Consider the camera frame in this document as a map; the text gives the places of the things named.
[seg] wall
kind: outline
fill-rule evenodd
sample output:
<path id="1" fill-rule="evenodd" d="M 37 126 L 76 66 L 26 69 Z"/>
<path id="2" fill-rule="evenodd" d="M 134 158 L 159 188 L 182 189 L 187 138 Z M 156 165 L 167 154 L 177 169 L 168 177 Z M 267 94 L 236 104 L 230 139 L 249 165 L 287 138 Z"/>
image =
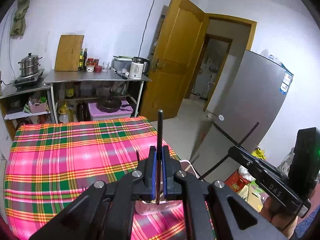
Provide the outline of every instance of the wall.
<path id="1" fill-rule="evenodd" d="M 290 5 L 274 1 L 210 0 L 206 12 L 258 22 L 252 50 L 268 49 L 294 74 L 287 97 L 260 143 L 268 161 L 279 165 L 294 147 L 299 129 L 320 128 L 320 30 L 300 0 L 286 0 Z"/>
<path id="2" fill-rule="evenodd" d="M 230 51 L 207 110 L 215 114 L 221 99 L 227 95 L 247 45 L 250 27 L 230 22 L 210 20 L 207 33 L 232 39 Z"/>
<path id="3" fill-rule="evenodd" d="M 194 94 L 200 94 L 201 97 L 205 97 L 205 91 L 208 89 L 209 81 L 210 87 L 208 91 L 210 91 L 217 76 L 217 72 L 221 67 L 228 45 L 229 44 L 224 41 L 218 41 L 212 38 L 209 40 L 199 70 L 201 71 L 201 74 L 197 76 L 195 86 L 192 91 Z"/>
<path id="4" fill-rule="evenodd" d="M 30 0 L 25 17 L 25 34 L 22 38 L 10 39 L 11 63 L 16 76 L 20 75 L 20 65 L 17 62 L 29 52 L 43 57 L 40 60 L 41 67 L 46 72 L 53 69 L 60 35 L 63 33 L 84 34 L 83 47 L 88 48 L 88 56 L 101 58 L 101 61 L 110 60 L 113 55 L 137 56 L 152 1 Z M 155 0 L 141 48 L 141 57 L 148 56 L 161 10 L 169 3 L 170 0 Z M 6 83 L 14 79 L 8 57 L 8 33 L 12 12 L 9 12 L 1 45 L 1 79 Z M 1 31 L 5 19 L 6 17 L 0 24 Z M 0 140 L 8 134 L 2 122 L 0 118 Z"/>

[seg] sticker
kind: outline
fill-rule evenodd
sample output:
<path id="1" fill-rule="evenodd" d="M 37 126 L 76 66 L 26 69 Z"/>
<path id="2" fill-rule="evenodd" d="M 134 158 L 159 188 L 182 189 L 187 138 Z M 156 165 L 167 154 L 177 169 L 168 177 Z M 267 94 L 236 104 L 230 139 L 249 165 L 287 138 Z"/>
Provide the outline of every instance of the sticker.
<path id="1" fill-rule="evenodd" d="M 286 71 L 282 82 L 284 84 L 286 84 L 287 86 L 289 86 L 290 82 L 291 82 L 291 78 L 292 78 L 292 74 L 290 74 L 289 72 Z"/>
<path id="2" fill-rule="evenodd" d="M 288 91 L 288 88 L 289 87 L 285 83 L 282 82 L 281 87 L 280 87 L 280 92 L 285 95 Z"/>

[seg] refrigerator door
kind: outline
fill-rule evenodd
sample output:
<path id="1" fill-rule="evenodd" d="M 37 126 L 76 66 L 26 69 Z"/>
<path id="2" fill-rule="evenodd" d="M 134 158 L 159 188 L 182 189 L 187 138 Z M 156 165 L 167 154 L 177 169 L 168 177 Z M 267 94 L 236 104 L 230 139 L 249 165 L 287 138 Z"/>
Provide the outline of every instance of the refrigerator door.
<path id="1" fill-rule="evenodd" d="M 289 89 L 282 88 L 285 74 L 280 65 L 246 50 L 228 95 L 217 107 L 214 122 L 237 143 L 259 122 L 242 144 L 248 152 L 260 143 L 282 106 Z"/>
<path id="2" fill-rule="evenodd" d="M 196 172 L 203 175 L 224 156 L 228 154 L 230 147 L 234 146 L 222 133 L 220 133 L 214 125 L 211 126 L 208 134 L 199 146 L 191 163 Z M 215 180 L 226 181 L 238 168 L 240 164 L 231 158 L 227 158 L 218 168 L 211 172 L 204 179 L 207 182 L 214 182 Z"/>

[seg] screw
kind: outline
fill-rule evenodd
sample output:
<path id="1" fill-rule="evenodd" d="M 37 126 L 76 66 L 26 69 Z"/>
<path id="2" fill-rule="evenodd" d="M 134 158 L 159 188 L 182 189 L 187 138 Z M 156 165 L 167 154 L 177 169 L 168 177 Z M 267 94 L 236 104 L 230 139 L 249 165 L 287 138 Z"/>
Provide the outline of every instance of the screw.
<path id="1" fill-rule="evenodd" d="M 132 172 L 132 176 L 134 176 L 134 177 L 136 177 L 136 178 L 141 177 L 141 175 L 142 175 L 142 172 L 141 172 L 141 171 L 134 171 L 134 172 Z"/>
<path id="2" fill-rule="evenodd" d="M 96 181 L 96 182 L 94 183 L 94 186 L 95 186 L 96 188 L 102 188 L 103 185 L 104 185 L 104 182 L 101 181 L 101 180 L 98 180 L 98 181 Z"/>
<path id="3" fill-rule="evenodd" d="M 224 187 L 224 182 L 222 180 L 217 180 L 214 182 L 214 185 L 218 188 L 223 188 Z"/>
<path id="4" fill-rule="evenodd" d="M 187 174 L 187 173 L 186 173 L 185 171 L 177 171 L 177 172 L 176 172 L 176 175 L 177 175 L 178 177 L 182 177 L 182 178 L 183 178 L 184 176 L 186 176 L 186 174 Z"/>

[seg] dish towel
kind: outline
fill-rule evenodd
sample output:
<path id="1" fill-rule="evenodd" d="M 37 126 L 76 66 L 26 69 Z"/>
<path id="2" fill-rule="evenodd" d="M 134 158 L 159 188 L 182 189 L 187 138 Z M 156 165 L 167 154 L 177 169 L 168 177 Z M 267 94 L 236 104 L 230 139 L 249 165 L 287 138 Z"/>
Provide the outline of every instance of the dish towel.
<path id="1" fill-rule="evenodd" d="M 23 35 L 26 29 L 25 15 L 28 11 L 30 0 L 18 0 L 18 8 L 14 14 L 10 35 Z"/>

